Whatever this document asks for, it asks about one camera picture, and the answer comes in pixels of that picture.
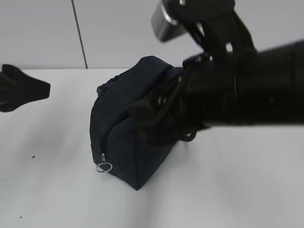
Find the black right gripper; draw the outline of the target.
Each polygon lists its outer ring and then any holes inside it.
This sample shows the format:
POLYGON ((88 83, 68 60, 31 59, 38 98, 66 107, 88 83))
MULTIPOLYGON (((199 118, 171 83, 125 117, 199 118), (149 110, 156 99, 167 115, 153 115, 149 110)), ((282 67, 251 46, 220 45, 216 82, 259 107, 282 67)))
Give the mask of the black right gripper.
POLYGON ((144 140, 152 145, 167 145, 174 141, 192 141, 197 132, 213 126, 207 121, 207 103, 190 84, 203 85, 203 68, 209 60, 186 60, 174 67, 161 59, 140 59, 132 67, 136 75, 150 79, 148 89, 128 109, 130 117, 144 140))

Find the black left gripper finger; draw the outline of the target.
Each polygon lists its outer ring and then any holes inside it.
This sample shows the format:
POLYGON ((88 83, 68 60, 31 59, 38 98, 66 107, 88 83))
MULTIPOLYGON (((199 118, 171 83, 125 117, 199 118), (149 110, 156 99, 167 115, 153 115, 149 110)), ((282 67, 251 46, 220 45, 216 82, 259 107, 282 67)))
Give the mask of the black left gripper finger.
POLYGON ((17 108, 49 98, 50 83, 33 78, 14 65, 3 64, 0 70, 0 111, 17 108))

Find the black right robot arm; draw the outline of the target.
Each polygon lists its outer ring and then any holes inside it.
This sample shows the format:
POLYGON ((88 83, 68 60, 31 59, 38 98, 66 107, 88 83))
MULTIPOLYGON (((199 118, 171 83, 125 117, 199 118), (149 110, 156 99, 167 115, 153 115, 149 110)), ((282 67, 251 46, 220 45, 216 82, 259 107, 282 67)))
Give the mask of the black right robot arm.
POLYGON ((156 145, 189 142, 214 126, 302 125, 304 43, 247 48, 221 64, 205 54, 188 59, 179 78, 153 88, 129 115, 156 145))

